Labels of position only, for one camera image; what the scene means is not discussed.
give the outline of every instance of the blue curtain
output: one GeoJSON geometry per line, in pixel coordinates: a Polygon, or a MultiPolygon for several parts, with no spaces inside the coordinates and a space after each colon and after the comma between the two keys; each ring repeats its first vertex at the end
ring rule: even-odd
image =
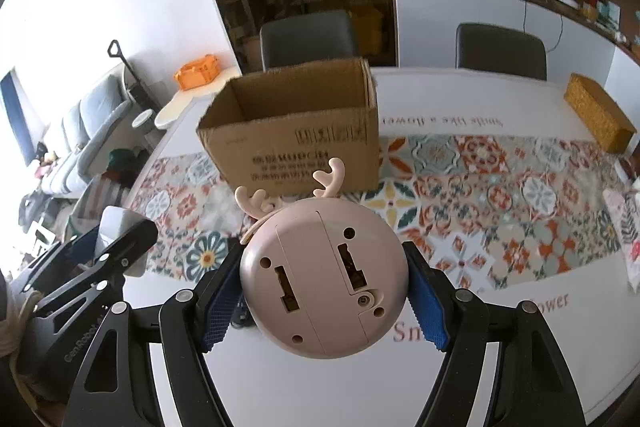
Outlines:
{"type": "Polygon", "coordinates": [[[29,165],[29,163],[35,159],[36,152],[33,148],[33,142],[31,141],[29,127],[24,119],[24,113],[20,105],[18,92],[15,89],[14,78],[11,75],[11,71],[0,80],[0,96],[2,96],[4,110],[9,119],[11,130],[20,147],[24,164],[29,165]]]}

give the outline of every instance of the open cardboard box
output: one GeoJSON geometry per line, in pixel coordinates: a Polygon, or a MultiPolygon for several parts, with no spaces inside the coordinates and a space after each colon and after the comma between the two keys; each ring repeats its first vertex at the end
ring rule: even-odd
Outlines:
{"type": "Polygon", "coordinates": [[[378,184],[378,106],[362,58],[320,60],[233,78],[198,136],[226,181],[270,196],[321,188],[312,174],[342,159],[342,191],[378,184]]]}

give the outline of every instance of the antler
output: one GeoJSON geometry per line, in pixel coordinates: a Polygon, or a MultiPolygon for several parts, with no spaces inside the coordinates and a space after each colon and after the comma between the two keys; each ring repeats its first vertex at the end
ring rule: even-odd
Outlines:
{"type": "Polygon", "coordinates": [[[274,205],[271,203],[264,204],[264,198],[267,192],[263,188],[259,188],[254,192],[254,195],[249,198],[246,187],[240,186],[236,188],[236,203],[245,214],[249,214],[255,219],[260,219],[269,214],[274,205]]]}
{"type": "Polygon", "coordinates": [[[314,190],[314,196],[316,198],[333,198],[340,190],[342,182],[344,181],[344,163],[340,158],[331,158],[329,160],[329,166],[331,167],[331,173],[324,171],[314,172],[314,179],[321,185],[324,185],[325,190],[322,188],[316,188],[314,190]]]}

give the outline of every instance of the sofa armrest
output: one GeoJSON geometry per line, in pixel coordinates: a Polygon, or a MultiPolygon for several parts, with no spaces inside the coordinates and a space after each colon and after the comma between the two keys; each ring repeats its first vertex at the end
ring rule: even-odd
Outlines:
{"type": "Polygon", "coordinates": [[[112,150],[144,146],[142,133],[131,127],[137,109],[130,100],[122,102],[84,146],[78,157],[78,175],[83,181],[89,183],[96,174],[104,172],[112,150]]]}

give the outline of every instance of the patterned tile tablecloth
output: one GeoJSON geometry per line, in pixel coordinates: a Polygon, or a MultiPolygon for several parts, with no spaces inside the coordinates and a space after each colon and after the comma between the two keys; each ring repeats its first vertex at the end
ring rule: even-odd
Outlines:
{"type": "MultiPolygon", "coordinates": [[[[460,287],[501,289],[620,249],[602,197],[620,189],[593,142],[504,136],[380,139],[380,183],[341,197],[382,216],[460,287]]],[[[296,198],[284,198],[284,203],[296,198]]],[[[252,223],[206,153],[160,158],[131,208],[158,224],[146,269],[198,280],[252,223]]]]}

